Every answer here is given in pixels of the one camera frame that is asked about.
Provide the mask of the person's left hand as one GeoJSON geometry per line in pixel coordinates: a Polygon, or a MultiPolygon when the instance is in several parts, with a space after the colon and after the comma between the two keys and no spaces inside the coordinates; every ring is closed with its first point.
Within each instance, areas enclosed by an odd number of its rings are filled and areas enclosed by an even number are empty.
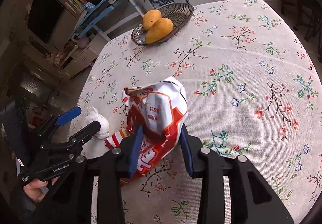
{"type": "Polygon", "coordinates": [[[23,187],[23,191],[33,203],[38,204],[46,196],[44,190],[48,184],[48,181],[33,179],[29,184],[23,187]]]}

